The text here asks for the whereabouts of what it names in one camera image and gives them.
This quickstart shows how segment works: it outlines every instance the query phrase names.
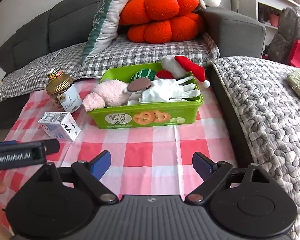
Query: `orange flower pillow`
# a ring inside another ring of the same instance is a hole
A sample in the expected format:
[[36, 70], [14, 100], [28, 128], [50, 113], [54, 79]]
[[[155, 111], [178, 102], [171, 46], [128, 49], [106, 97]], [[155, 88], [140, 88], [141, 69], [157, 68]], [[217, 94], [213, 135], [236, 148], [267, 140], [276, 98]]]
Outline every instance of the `orange flower pillow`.
[[120, 16], [132, 25], [128, 38], [154, 44], [193, 39], [204, 29], [202, 18], [191, 13], [199, 0], [130, 0]]

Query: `pink checkered tablecloth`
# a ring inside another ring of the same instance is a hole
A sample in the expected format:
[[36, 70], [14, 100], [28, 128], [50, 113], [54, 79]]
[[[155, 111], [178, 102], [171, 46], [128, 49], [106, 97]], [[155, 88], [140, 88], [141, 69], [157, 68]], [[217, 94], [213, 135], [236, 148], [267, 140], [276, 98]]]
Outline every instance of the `pink checkered tablecloth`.
[[[97, 80], [75, 84], [81, 98]], [[81, 106], [72, 114], [82, 129], [75, 142], [60, 140], [60, 151], [48, 155], [57, 167], [77, 160], [90, 161], [103, 150], [111, 153], [110, 169], [101, 179], [117, 195], [174, 195], [184, 197], [202, 183], [192, 167], [192, 155], [200, 151], [213, 161], [236, 166], [229, 134], [212, 89], [201, 88], [204, 98], [193, 124], [101, 130]], [[6, 140], [19, 142], [49, 139], [39, 126], [44, 112], [55, 111], [45, 90], [36, 91], [24, 106]], [[39, 165], [0, 171], [8, 190], [0, 195], [5, 206]]]

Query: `gold jar lid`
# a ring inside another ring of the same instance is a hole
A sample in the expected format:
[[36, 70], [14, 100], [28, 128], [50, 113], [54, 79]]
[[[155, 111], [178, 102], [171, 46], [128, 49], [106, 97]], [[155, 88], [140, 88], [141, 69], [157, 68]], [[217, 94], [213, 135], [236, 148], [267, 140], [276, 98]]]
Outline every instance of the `gold jar lid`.
[[49, 95], [58, 93], [71, 84], [71, 77], [68, 74], [63, 74], [57, 79], [52, 80], [47, 86], [46, 91]]
[[61, 75], [63, 75], [63, 71], [61, 70], [61, 67], [54, 67], [47, 74], [50, 81], [58, 78]]

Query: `gray checkered blanket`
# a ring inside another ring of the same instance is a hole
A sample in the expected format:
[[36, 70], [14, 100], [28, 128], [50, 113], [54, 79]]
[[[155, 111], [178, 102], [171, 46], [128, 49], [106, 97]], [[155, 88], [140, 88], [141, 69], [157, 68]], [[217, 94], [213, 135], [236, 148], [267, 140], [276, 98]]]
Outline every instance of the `gray checkered blanket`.
[[158, 45], [133, 43], [126, 35], [120, 35], [102, 53], [81, 64], [84, 46], [85, 43], [81, 43], [52, 52], [9, 74], [0, 84], [0, 102], [45, 89], [49, 83], [48, 71], [57, 66], [75, 81], [101, 78], [106, 70], [114, 67], [160, 62], [164, 56], [171, 54], [186, 56], [199, 65], [219, 57], [219, 49], [207, 33], [191, 41]]
[[300, 240], [300, 98], [286, 82], [297, 68], [250, 57], [220, 58], [209, 66], [223, 84], [254, 162], [296, 203], [290, 236]]

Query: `white carton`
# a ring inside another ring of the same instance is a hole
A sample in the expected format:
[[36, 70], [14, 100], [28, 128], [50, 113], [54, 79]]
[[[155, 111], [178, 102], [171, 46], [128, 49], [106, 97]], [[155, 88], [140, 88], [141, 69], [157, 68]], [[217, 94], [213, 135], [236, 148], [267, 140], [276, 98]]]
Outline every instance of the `white carton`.
[[73, 142], [81, 131], [70, 113], [45, 112], [38, 123], [50, 137]]

